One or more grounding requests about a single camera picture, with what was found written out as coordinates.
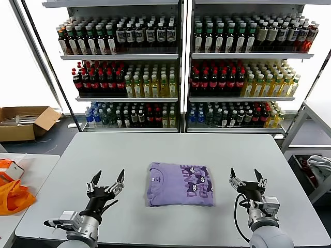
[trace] orange bag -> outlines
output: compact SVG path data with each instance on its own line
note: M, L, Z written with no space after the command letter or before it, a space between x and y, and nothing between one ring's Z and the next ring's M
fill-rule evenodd
M29 193L28 187L20 185L21 180L2 184L0 180L0 215L17 213L30 205L36 198Z

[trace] bottle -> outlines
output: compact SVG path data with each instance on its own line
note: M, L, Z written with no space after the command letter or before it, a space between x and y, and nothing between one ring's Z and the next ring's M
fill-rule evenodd
M174 74L169 75L169 91L171 98L177 98L177 83Z
M300 78L301 78L301 75L299 75L299 74L294 77L293 84L291 85L289 92L288 92L288 97L294 96L294 93L295 93L297 87L299 86L298 82L299 82Z
M250 125L253 117L253 110L249 110L245 113L245 118L244 118L244 125L248 126Z
M210 53L212 49L212 44L213 44L213 23L209 22L207 23L207 32L204 35L204 40L205 40L205 53Z
M256 31L257 31L257 23L253 22L250 24L245 53L250 53L252 51L256 37L255 34Z
M235 52L236 53L241 53L243 49L243 45L246 40L246 35L245 35L245 30L246 30L246 23L242 22L239 26L239 32L236 36L236 47L235 47Z
M219 22L217 23L217 34L216 34L216 42L215 42L215 53L220 53L224 50L223 48L223 28L224 23Z
M167 80L167 75L161 75L161 97L167 98L169 97L169 85Z
M194 51L195 53L201 52L201 44L202 44L202 23L197 23L197 30L194 34Z
M158 46L159 47L165 46L167 36L166 36L166 30L163 27L163 23L159 22L158 29L156 30L156 34L157 34Z
M159 84L157 82L156 75L152 75L152 93L153 93L153 98L159 98Z
M234 127L236 120L237 120L237 110L232 111L232 115L229 120L230 120L229 128Z
M228 33L226 36L226 43L225 43L225 53L230 53L232 51L234 26L235 24L233 22L229 23Z

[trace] purple t-shirt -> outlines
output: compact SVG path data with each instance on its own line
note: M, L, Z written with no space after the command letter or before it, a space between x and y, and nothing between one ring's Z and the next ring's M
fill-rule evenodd
M213 185L205 166L150 164L148 205L213 206Z

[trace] bottle label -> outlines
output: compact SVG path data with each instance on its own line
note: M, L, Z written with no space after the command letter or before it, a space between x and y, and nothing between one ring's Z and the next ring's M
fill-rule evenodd
M118 125L119 128L121 128L122 127L122 121L121 120L117 120L117 125Z
M95 47L94 40L89 39L87 42L88 42L88 44L89 44L89 48L91 49L91 53L92 53L92 54L97 54L97 49L96 49L96 47Z
M148 42L155 42L155 31L153 30L146 30L147 41Z
M171 98L176 98L176 86L175 85L170 85L169 86L169 90L170 90L170 97Z
M136 92L136 97L137 98L140 98L141 95L140 95L140 87L139 86L135 86L134 87L134 91Z
M124 42L126 42L125 31L116 31L116 36L117 36L117 41L118 41L119 43L124 43Z
M306 40L309 41L309 42L313 42L314 39L316 38L317 33L318 33L317 30L310 29Z
M243 49L243 44L244 44L244 37L239 37L237 41L237 46L236 46L236 53L240 53Z
M232 43L233 43L233 37L228 37L227 43L225 45L225 53L230 53L231 48L232 48Z
M168 127L168 120L162 120L162 126L163 126L163 128L167 128Z
M256 87L255 87L255 91L254 91L254 97L258 97L259 96L259 94L260 94L260 91L261 91L261 85L257 85Z
M223 37L217 37L215 44L215 53L220 53L223 43Z
M153 98L158 98L157 86L152 87Z
M145 98L150 98L149 86L144 86Z
M229 125L229 127L233 127L235 123L236 123L236 120L230 120L230 125Z
M79 47L81 48L82 54L83 54L83 55L86 55L86 54L87 54L87 49L86 49L86 46L85 46L85 42L84 42L84 40L79 39L79 40L78 40L78 45L79 45Z
M126 128L130 128L130 120L124 120Z
M133 98L133 92L130 86L126 87L126 92L128 93L128 98Z
M308 29L300 29L299 35L296 40L298 41L305 41L306 37L308 35L309 30Z
M166 41L166 31L164 29L157 30L157 41L158 42Z
M202 38L196 37L195 38L195 53L200 53L201 43L202 43Z
M268 35L267 35L267 40L268 41L274 41L276 40L276 36L277 36L277 33L278 33L278 29L269 29L268 31Z
M228 120L223 120L222 121L222 127L225 128L227 126Z
M116 54L116 46L115 46L114 39L108 39L108 44L109 44L111 54Z
M251 90L252 90L252 86L251 85L247 85L247 87L245 89L245 95L244 95L244 97L249 97Z
M210 53L210 49L212 48L212 37L207 37L205 41L205 53Z
M266 97L268 95L268 91L270 89L270 85L265 85L261 94L261 97Z
M135 30L134 35L136 36L136 41L137 42L144 42L144 31L143 30Z
M277 93L279 91L279 88L280 88L280 85L275 85L275 88L274 88L273 93L272 93L272 97L276 97L277 96Z
M176 41L176 30L167 30L167 41L168 42Z
M289 30L288 29L278 29L277 40L278 41L285 41L286 37L288 36Z
M100 47L101 54L107 54L106 46L104 45L104 40L103 39L98 39L98 44L99 44L99 47Z
M250 53L252 51L254 40L255 40L255 37L249 37L248 38L247 45L246 45L246 50L245 50L246 53Z
M76 46L76 42L74 40L69 40L69 44L71 46L73 54L77 55L78 54L78 49L77 49L77 46Z

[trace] gray floor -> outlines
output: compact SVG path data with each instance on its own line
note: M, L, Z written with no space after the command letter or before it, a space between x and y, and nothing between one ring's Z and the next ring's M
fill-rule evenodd
M4 148L8 152L17 153L38 153L38 154L58 154L62 155L66 147L78 132L76 128L68 129L68 124L73 123L71 118L61 119L54 127L43 137L36 141L29 142L7 142L2 143ZM323 130L314 123L313 120L307 120L297 136L293 140L293 145L326 145L331 144L331 138L329 138ZM292 154L322 154L327 157L331 157L331 151L305 151L305 152L286 152L284 156L289 159ZM321 218L326 230L331 235L331 209L330 207L315 207L315 210ZM26 240L17 239L13 248L30 248L30 247L42 247L50 248L56 247L57 243L42 242L37 240Z

